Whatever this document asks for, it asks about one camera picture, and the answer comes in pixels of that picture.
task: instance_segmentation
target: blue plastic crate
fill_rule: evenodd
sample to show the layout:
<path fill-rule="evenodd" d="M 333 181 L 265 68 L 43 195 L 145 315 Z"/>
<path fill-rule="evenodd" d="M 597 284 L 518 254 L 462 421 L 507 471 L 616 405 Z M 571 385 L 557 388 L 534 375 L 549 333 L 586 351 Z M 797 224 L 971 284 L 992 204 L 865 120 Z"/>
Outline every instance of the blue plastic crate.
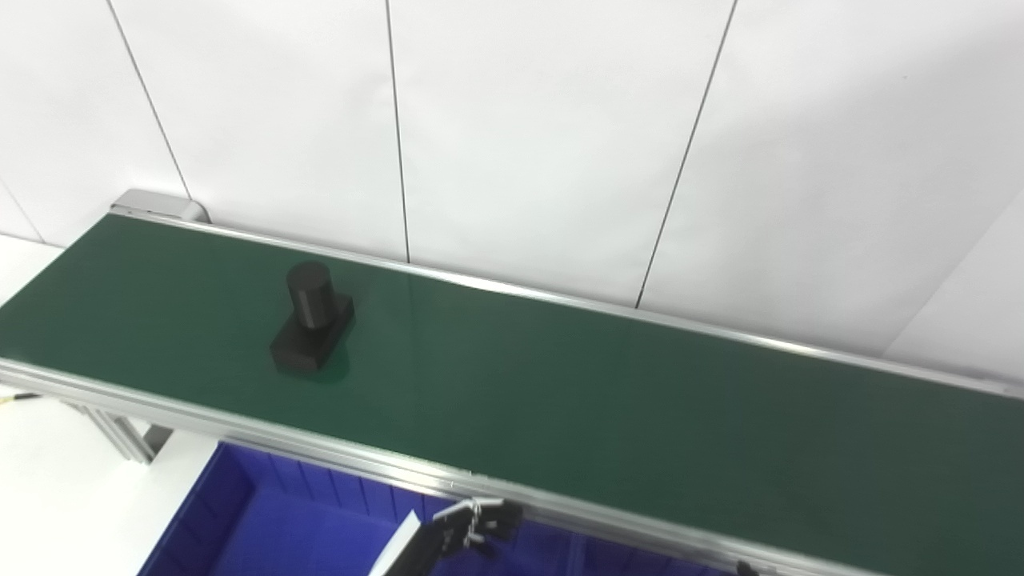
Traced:
<path fill-rule="evenodd" d="M 450 500 L 221 444 L 140 576 L 366 576 L 410 510 Z M 433 576 L 726 576 L 681 560 L 524 522 L 486 559 L 466 550 Z"/>

